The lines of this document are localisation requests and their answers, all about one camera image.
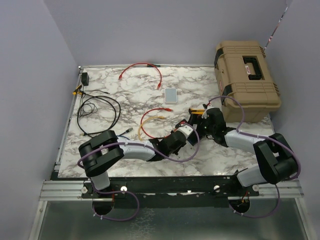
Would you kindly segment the black network switch box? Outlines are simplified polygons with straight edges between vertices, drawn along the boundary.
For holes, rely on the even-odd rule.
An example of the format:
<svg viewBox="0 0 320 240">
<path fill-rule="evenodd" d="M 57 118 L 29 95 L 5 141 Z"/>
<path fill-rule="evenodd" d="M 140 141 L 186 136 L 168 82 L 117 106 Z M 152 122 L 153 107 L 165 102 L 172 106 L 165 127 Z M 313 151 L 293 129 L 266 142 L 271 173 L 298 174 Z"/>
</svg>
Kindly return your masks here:
<svg viewBox="0 0 320 240">
<path fill-rule="evenodd" d="M 186 139 L 189 144 L 191 144 L 192 146 L 196 145 L 198 143 L 198 137 L 197 137 L 198 132 L 197 131 L 193 131 L 188 138 Z"/>
</svg>

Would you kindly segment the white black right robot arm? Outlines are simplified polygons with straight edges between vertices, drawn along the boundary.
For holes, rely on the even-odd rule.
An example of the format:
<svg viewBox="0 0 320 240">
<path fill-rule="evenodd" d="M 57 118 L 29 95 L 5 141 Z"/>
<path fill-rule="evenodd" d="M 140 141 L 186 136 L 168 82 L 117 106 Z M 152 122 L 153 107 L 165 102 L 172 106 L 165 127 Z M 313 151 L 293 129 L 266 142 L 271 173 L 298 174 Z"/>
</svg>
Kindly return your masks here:
<svg viewBox="0 0 320 240">
<path fill-rule="evenodd" d="M 255 154 L 257 166 L 238 172 L 237 179 L 230 182 L 229 189 L 234 195 L 242 195 L 249 186 L 255 184 L 275 185 L 300 172 L 300 165 L 283 135 L 254 135 L 228 127 L 223 113 L 215 107 L 190 108 L 188 112 L 188 124 L 196 125 L 196 133 L 192 133 L 187 139 L 193 146 L 198 143 L 198 139 L 211 137 L 220 146 Z"/>
</svg>

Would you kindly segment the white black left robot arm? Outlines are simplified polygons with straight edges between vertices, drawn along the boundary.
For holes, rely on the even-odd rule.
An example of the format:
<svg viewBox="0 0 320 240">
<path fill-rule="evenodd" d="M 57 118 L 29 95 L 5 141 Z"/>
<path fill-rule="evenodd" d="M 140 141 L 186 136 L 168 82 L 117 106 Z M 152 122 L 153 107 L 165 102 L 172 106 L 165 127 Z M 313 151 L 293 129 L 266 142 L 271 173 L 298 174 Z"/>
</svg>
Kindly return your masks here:
<svg viewBox="0 0 320 240">
<path fill-rule="evenodd" d="M 144 142 L 118 141 L 113 130 L 107 130 L 78 147 L 80 164 L 85 174 L 93 182 L 97 196 L 106 197 L 111 190 L 107 170 L 121 159 L 137 159 L 157 162 L 177 154 L 186 145 L 188 135 L 184 130 L 176 130 L 161 140 L 151 139 Z"/>
</svg>

